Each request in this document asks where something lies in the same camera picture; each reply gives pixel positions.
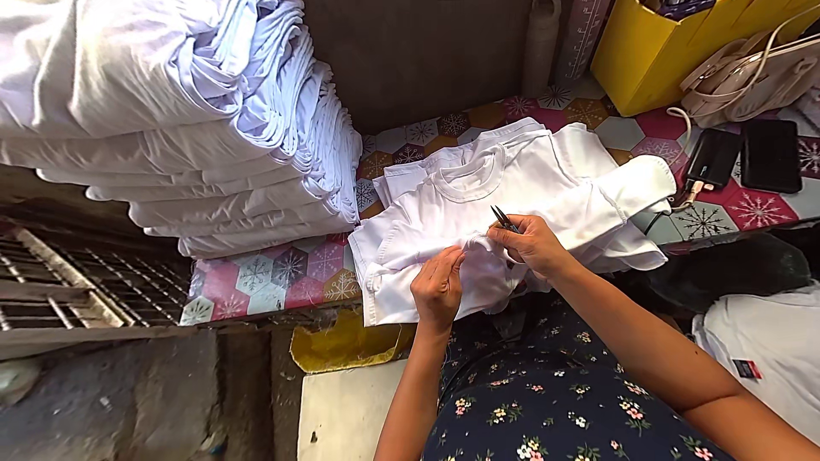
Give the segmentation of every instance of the forearm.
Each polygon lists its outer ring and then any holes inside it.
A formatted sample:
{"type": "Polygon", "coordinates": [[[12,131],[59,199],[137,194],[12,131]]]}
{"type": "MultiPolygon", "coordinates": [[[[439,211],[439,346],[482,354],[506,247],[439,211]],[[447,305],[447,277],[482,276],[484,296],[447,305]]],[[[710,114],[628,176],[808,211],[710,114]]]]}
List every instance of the forearm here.
{"type": "Polygon", "coordinates": [[[676,411],[745,392],[700,347],[577,261],[549,280],[626,371],[676,411]]]}
{"type": "Polygon", "coordinates": [[[374,461],[418,461],[436,417],[449,330],[419,323],[410,357],[381,429],[374,461]]]}

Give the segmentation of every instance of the yellow bag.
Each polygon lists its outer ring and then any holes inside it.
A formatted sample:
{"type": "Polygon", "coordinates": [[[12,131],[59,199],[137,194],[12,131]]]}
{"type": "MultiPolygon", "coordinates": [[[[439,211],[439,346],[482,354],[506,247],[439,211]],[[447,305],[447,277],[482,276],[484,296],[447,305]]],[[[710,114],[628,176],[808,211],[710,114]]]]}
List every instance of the yellow bag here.
{"type": "Polygon", "coordinates": [[[361,308],[342,308],[330,328],[310,332],[297,326],[290,340],[290,355],[307,373],[378,365],[405,350],[415,333],[415,324],[365,328],[361,308]]]}
{"type": "MultiPolygon", "coordinates": [[[[717,0],[711,9],[672,21],[639,0],[617,0],[592,60],[592,73],[623,116],[683,97],[679,84],[732,40],[771,30],[820,0],[717,0]]],[[[778,38],[794,40],[820,10],[792,21],[778,38]]]]}

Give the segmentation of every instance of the hexagon pattern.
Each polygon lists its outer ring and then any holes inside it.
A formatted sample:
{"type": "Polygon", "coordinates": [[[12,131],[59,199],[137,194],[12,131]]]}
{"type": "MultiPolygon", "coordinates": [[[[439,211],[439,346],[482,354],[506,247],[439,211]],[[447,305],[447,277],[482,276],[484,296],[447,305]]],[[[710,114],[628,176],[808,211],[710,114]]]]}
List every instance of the hexagon pattern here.
{"type": "Polygon", "coordinates": [[[674,139],[643,138],[632,149],[632,155],[655,155],[661,157],[673,173],[682,169],[689,161],[681,145],[674,139]]]}
{"type": "Polygon", "coordinates": [[[266,289],[253,294],[248,302],[248,315],[284,309],[286,293],[286,288],[271,284],[266,289]]]}
{"type": "Polygon", "coordinates": [[[418,146],[425,146],[439,135],[439,126],[436,120],[420,121],[412,125],[408,125],[407,140],[411,144],[418,146]]]}
{"type": "Polygon", "coordinates": [[[800,174],[820,179],[820,138],[799,137],[797,152],[800,158],[800,174]]]}
{"type": "Polygon", "coordinates": [[[356,282],[356,274],[342,269],[327,279],[324,285],[325,301],[341,301],[362,295],[362,289],[356,282]]]}
{"type": "Polygon", "coordinates": [[[644,112],[635,116],[644,134],[653,138],[678,139],[686,132],[686,122],[666,113],[666,108],[644,112]]]}
{"type": "Polygon", "coordinates": [[[572,101],[572,91],[555,84],[547,88],[547,94],[538,98],[538,106],[542,109],[564,109],[572,101]]]}
{"type": "Polygon", "coordinates": [[[451,138],[458,138],[470,128],[470,118],[466,112],[456,112],[441,117],[436,123],[439,126],[439,134],[449,136],[451,138]]]}
{"type": "Polygon", "coordinates": [[[644,131],[633,118],[611,116],[602,121],[595,133],[605,148],[632,150],[645,137],[644,131]]]}
{"type": "Polygon", "coordinates": [[[271,282],[288,289],[293,283],[308,273],[308,253],[290,246],[278,258],[273,260],[271,282]]]}
{"type": "Polygon", "coordinates": [[[304,277],[288,288],[285,308],[316,306],[325,302],[325,286],[318,280],[304,277]]]}
{"type": "Polygon", "coordinates": [[[561,130],[567,124],[567,116],[556,109],[537,108],[530,116],[553,132],[561,130]]]}
{"type": "Polygon", "coordinates": [[[739,189],[723,207],[741,231],[777,226],[799,219],[783,197],[762,190],[739,189]]]}
{"type": "Polygon", "coordinates": [[[381,151],[375,151],[367,158],[363,158],[359,163],[356,172],[360,178],[368,180],[375,179],[385,174],[385,167],[393,165],[393,156],[381,151]]]}
{"type": "MultiPolygon", "coordinates": [[[[483,130],[499,128],[531,116],[552,131],[567,123],[585,123],[594,130],[618,164],[635,155],[659,155],[673,169],[679,187],[685,166],[702,132],[692,128],[686,144],[686,125],[662,107],[635,117],[621,117],[594,79],[587,76],[570,89],[553,85],[533,98],[514,96],[464,112],[420,121],[362,137],[357,169],[356,199],[361,219],[384,210],[372,180],[388,165],[415,162],[446,147],[473,141],[483,130]]],[[[660,217],[649,237],[669,253],[685,253],[714,243],[732,241],[739,231],[777,226],[797,219],[820,217],[820,138],[792,108],[769,111],[762,118],[798,123],[800,174],[798,194],[774,194],[740,185],[740,160],[729,185],[704,191],[692,208],[660,217]]],[[[715,127],[740,133],[740,124],[715,127]]],[[[652,213],[632,221],[646,229],[652,213]]],[[[270,313],[282,308],[316,306],[356,299],[361,290],[354,273],[353,252],[346,234],[312,237],[259,252],[198,261],[191,280],[189,303],[181,322],[194,325],[225,318],[270,313]]]]}
{"type": "Polygon", "coordinates": [[[576,98],[563,110],[567,122],[579,121],[590,130],[598,128],[609,117],[604,105],[598,99],[576,98]]]}
{"type": "Polygon", "coordinates": [[[489,103],[467,111],[470,126],[492,130],[504,124],[504,106],[498,103],[489,103]]]}
{"type": "Polygon", "coordinates": [[[239,268],[239,277],[236,279],[236,289],[247,295],[252,295],[271,283],[273,261],[261,254],[245,262],[239,268]]]}
{"type": "Polygon", "coordinates": [[[393,153],[393,163],[418,162],[424,158],[424,147],[415,144],[405,144],[402,148],[393,153]]]}
{"type": "Polygon", "coordinates": [[[307,276],[324,282],[342,269],[344,249],[333,242],[325,242],[307,256],[307,276]]]}
{"type": "Polygon", "coordinates": [[[213,301],[198,296],[191,299],[182,310],[182,317],[180,317],[181,326],[197,325],[211,321],[213,315],[213,301]]]}
{"type": "Polygon", "coordinates": [[[367,207],[379,201],[379,194],[373,187],[373,181],[367,178],[356,180],[356,204],[359,212],[363,212],[367,207]]]}
{"type": "Polygon", "coordinates": [[[538,107],[538,101],[530,98],[522,98],[521,96],[513,96],[512,98],[504,99],[503,105],[507,115],[507,121],[519,121],[532,114],[535,108],[538,107]]]}
{"type": "Polygon", "coordinates": [[[684,240],[703,239],[737,232],[737,226],[720,205],[696,202],[679,213],[673,213],[672,224],[684,240]]]}

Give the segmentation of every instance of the mobile phone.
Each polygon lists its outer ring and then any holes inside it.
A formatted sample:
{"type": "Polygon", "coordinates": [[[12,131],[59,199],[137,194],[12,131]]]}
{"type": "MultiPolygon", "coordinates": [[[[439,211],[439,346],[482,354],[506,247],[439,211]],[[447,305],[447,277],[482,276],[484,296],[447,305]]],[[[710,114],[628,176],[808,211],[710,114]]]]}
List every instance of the mobile phone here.
{"type": "Polygon", "coordinates": [[[751,189],[794,194],[803,189],[797,152],[797,124],[750,120],[741,130],[740,183],[751,189]]]}
{"type": "Polygon", "coordinates": [[[704,130],[695,144],[686,179],[701,180],[723,189],[729,184],[731,169],[735,166],[743,139],[728,131],[709,128],[704,130]]]}

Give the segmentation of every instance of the floral dress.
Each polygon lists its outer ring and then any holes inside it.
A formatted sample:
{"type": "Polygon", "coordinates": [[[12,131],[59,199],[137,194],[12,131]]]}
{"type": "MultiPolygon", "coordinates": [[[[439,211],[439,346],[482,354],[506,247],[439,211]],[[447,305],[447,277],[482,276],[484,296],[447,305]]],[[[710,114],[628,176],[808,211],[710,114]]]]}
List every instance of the floral dress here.
{"type": "Polygon", "coordinates": [[[501,341],[483,313],[453,326],[425,461],[732,457],[635,384],[557,295],[501,341]]]}

